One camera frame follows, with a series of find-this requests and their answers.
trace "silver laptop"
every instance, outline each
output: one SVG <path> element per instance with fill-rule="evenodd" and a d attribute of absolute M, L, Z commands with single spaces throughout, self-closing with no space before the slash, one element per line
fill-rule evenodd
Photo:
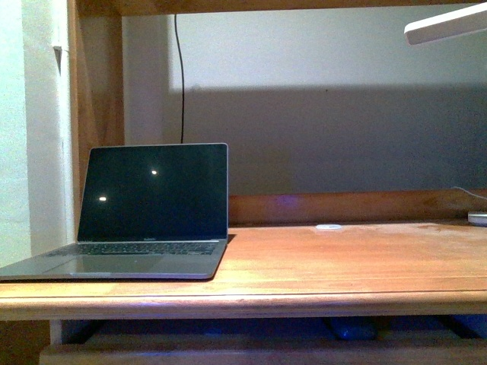
<path fill-rule="evenodd" d="M 0 280 L 210 279 L 228 242 L 228 146 L 94 148 L 78 242 Z"/>

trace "gray wall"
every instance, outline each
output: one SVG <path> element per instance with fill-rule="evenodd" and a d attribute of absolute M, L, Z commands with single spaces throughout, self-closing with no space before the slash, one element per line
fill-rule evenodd
<path fill-rule="evenodd" d="M 487 186 L 487 35 L 410 47 L 458 6 L 178 15 L 185 142 L 225 141 L 231 194 Z M 126 140 L 177 143 L 173 17 L 124 19 Z"/>
<path fill-rule="evenodd" d="M 30 207 L 30 239 L 34 255 L 71 243 L 67 212 L 71 184 L 67 85 L 53 44 L 59 41 L 66 3 L 63 0 L 22 1 L 25 111 Z M 63 53 L 63 61 L 68 55 Z"/>
<path fill-rule="evenodd" d="M 0 3 L 0 266 L 30 255 L 20 2 Z"/>

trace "wooden frame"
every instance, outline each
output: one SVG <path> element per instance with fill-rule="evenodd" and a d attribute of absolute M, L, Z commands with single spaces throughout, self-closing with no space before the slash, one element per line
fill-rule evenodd
<path fill-rule="evenodd" d="M 72 95 L 75 216 L 80 210 L 88 152 L 94 146 L 124 143 L 122 16 L 438 5 L 472 0 L 68 0 Z M 485 194 L 487 189 L 479 190 Z M 350 192 L 339 194 L 233 196 L 230 222 L 301 224 L 318 221 L 391 221 L 465 217 L 486 209 L 464 192 Z"/>
<path fill-rule="evenodd" d="M 482 363 L 487 356 L 483 340 L 422 341 L 195 341 L 173 344 L 161 342 L 141 348 L 119 345 L 63 345 L 47 348 L 40 356 L 42 365 L 110 363 L 154 365 L 195 365 L 213 363 L 267 363 L 305 365 L 309 363 L 424 363 L 467 365 Z M 168 347 L 173 348 L 169 355 Z"/>

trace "laptop screen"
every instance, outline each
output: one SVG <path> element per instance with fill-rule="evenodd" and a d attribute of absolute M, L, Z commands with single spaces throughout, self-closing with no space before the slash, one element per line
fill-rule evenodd
<path fill-rule="evenodd" d="M 228 233 L 228 146 L 94 148 L 79 242 L 208 240 Z"/>

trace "white device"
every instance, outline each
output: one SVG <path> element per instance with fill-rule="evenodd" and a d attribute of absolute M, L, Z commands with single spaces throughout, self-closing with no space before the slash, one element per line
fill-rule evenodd
<path fill-rule="evenodd" d="M 442 40 L 487 30 L 487 2 L 406 25 L 409 44 Z"/>
<path fill-rule="evenodd" d="M 469 222 L 474 226 L 487 227 L 487 213 L 471 211 L 469 212 Z"/>
<path fill-rule="evenodd" d="M 340 224 L 318 224 L 317 230 L 341 230 Z"/>

